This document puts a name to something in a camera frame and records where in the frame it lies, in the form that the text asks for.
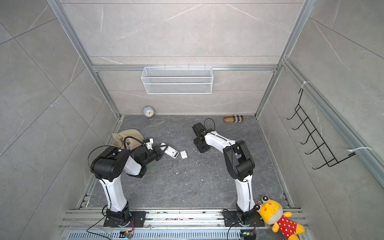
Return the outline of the white battery cover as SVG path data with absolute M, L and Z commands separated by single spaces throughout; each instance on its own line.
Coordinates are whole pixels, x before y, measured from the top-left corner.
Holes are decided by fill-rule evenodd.
M 186 151 L 181 151 L 180 152 L 180 156 L 181 156 L 182 159 L 187 159 L 188 158 L 188 155 L 187 155 Z

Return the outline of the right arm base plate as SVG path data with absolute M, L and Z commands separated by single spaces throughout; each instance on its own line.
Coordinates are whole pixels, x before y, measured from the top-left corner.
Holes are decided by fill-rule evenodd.
M 222 215 L 226 227 L 264 227 L 265 223 L 259 213 L 250 211 L 242 213 L 241 211 L 229 211 L 224 209 Z

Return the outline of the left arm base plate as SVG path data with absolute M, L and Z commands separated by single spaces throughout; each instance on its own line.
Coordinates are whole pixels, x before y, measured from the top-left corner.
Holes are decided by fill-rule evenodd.
M 146 219 L 147 212 L 133 211 L 133 212 L 111 212 L 107 210 L 106 220 L 104 221 L 104 227 L 112 228 L 125 228 L 132 227 L 142 228 Z

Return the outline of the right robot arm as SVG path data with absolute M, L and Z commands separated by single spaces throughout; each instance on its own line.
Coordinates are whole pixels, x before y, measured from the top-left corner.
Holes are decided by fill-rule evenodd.
M 202 123 L 194 124 L 192 129 L 196 135 L 194 144 L 200 153 L 212 147 L 223 153 L 227 171 L 235 180 L 238 221 L 243 225 L 249 224 L 256 213 L 252 190 L 255 162 L 247 144 L 243 140 L 225 138 L 212 129 L 206 129 Z

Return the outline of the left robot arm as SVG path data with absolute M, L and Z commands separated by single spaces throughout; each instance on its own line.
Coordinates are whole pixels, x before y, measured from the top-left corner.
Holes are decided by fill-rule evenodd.
M 147 165 L 153 161 L 159 161 L 168 147 L 162 144 L 148 149 L 142 145 L 129 150 L 105 146 L 106 149 L 88 163 L 91 172 L 104 189 L 108 201 L 106 210 L 108 220 L 112 220 L 115 225 L 125 227 L 133 218 L 122 189 L 122 173 L 142 178 L 147 171 Z

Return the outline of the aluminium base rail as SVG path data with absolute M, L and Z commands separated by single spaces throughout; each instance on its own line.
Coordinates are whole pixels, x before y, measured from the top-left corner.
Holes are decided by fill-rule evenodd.
M 134 210 L 134 223 L 118 227 L 101 209 L 68 210 L 58 226 L 59 240 L 282 240 L 261 217 L 240 224 L 235 210 Z

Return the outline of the yellow plush toy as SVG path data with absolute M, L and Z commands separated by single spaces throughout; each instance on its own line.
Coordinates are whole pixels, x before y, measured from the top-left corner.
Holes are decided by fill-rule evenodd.
M 261 219 L 272 226 L 272 231 L 274 233 L 280 232 L 287 240 L 298 240 L 298 235 L 306 232 L 304 226 L 290 219 L 291 212 L 284 212 L 280 203 L 265 195 L 255 207 Z

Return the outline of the beige cap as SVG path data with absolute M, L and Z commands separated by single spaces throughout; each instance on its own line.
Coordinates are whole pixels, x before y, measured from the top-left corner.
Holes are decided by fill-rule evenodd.
M 145 138 L 136 129 L 124 130 L 119 133 L 112 134 L 112 146 L 120 149 L 128 149 L 133 151 L 135 148 L 143 145 Z

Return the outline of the white remote control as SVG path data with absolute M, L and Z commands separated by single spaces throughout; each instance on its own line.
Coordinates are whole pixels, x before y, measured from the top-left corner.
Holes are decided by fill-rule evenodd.
M 173 159 L 176 159 L 177 156 L 179 155 L 179 152 L 177 150 L 175 150 L 174 148 L 170 147 L 165 143 L 161 143 L 160 149 L 162 150 L 162 152 L 164 152 L 164 154 L 168 155 Z

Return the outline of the black wall hook rack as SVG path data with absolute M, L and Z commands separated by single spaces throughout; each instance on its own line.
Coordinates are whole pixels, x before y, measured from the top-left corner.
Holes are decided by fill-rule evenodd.
M 304 128 L 307 132 L 307 138 L 304 142 L 300 142 L 302 146 L 306 145 L 309 141 L 315 145 L 315 147 L 310 152 L 305 152 L 306 156 L 310 156 L 314 153 L 319 153 L 321 159 L 323 160 L 323 164 L 318 167 L 312 167 L 313 170 L 319 170 L 323 167 L 333 167 L 338 165 L 345 160 L 348 160 L 356 155 L 356 153 L 349 153 L 345 158 L 338 160 L 336 155 L 333 153 L 325 139 L 323 138 L 321 132 L 315 126 L 313 121 L 310 119 L 309 115 L 305 112 L 304 108 L 301 105 L 301 99 L 303 97 L 303 89 L 300 89 L 299 100 L 297 105 L 294 108 L 294 113 L 291 117 L 286 118 L 287 121 L 298 119 L 300 121 L 299 125 L 296 127 L 292 127 L 293 131 L 297 131 L 301 128 Z

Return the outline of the plaid striped slipper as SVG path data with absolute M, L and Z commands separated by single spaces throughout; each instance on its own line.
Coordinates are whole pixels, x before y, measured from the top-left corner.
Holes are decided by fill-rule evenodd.
M 240 123 L 243 120 L 244 120 L 244 117 L 242 115 L 232 115 L 232 116 L 224 117 L 225 123 Z

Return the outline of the small round grey clock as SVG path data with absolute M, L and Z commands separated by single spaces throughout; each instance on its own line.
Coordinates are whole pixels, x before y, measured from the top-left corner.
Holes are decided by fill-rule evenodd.
M 152 119 L 155 117 L 155 109 L 152 106 L 145 106 L 143 108 L 143 114 L 146 118 Z

